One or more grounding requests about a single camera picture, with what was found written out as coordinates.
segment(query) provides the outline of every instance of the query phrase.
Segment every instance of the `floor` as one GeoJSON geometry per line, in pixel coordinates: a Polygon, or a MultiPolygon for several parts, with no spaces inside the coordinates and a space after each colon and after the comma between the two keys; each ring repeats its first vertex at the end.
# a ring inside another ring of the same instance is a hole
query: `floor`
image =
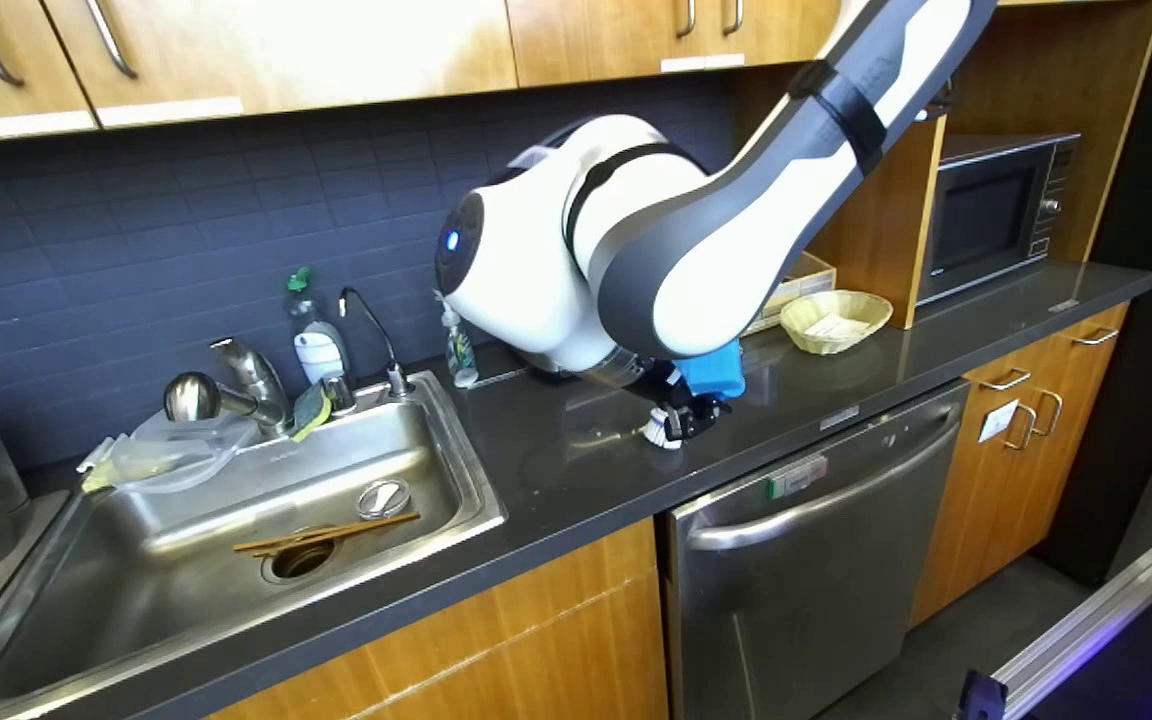
{"type": "Polygon", "coordinates": [[[962,674],[991,674],[1087,591],[1021,559],[904,641],[901,662],[817,720],[950,720],[962,674]]]}

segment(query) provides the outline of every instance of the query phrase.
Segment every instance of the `blue object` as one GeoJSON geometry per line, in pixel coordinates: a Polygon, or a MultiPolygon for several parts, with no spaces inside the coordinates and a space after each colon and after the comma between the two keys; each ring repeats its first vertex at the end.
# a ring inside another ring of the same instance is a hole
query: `blue object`
{"type": "Polygon", "coordinates": [[[703,355],[675,359],[675,367],[682,374],[696,396],[719,396],[719,402],[742,396],[738,341],[703,355]]]}

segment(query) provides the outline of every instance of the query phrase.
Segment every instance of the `yellow bowl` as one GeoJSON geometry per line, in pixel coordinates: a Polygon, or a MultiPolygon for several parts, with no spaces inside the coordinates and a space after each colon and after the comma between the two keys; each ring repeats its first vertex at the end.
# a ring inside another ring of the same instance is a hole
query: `yellow bowl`
{"type": "Polygon", "coordinates": [[[778,309],[778,327],[799,352],[836,355],[868,341],[891,320],[891,303],[870,294],[812,294],[778,309]]]}

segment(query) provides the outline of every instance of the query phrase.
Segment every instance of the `dark blue backsplash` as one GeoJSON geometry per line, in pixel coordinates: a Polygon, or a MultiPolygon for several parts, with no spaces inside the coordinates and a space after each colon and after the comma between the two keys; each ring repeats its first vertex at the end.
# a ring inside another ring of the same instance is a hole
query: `dark blue backsplash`
{"type": "MultiPolygon", "coordinates": [[[[280,294],[298,265],[324,298],[354,283],[405,359],[439,355],[443,213],[595,113],[646,117],[710,168],[730,154],[722,76],[0,143],[0,433],[17,464],[135,427],[163,381],[218,374],[217,337],[298,387],[280,294]]],[[[354,348],[381,374],[377,344],[354,348]]]]}

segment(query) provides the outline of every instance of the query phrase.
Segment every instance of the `faucet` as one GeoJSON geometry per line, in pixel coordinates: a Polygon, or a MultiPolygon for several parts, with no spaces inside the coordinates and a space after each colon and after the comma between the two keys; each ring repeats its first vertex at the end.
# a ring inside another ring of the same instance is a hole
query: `faucet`
{"type": "Polygon", "coordinates": [[[204,374],[180,374],[163,394],[167,419],[206,419],[218,414],[218,402],[232,402],[260,419],[260,435],[285,435],[286,394],[276,367],[232,337],[218,337],[212,352],[229,365],[238,387],[222,387],[204,374]]]}
{"type": "Polygon", "coordinates": [[[407,374],[400,365],[400,352],[390,348],[390,341],[387,341],[381,316],[372,313],[372,303],[363,301],[363,294],[339,287],[335,313],[339,313],[339,320],[363,316],[372,324],[372,332],[377,332],[377,341],[385,344],[385,355],[387,355],[387,374],[385,377],[390,383],[390,396],[407,402],[407,374]]]}

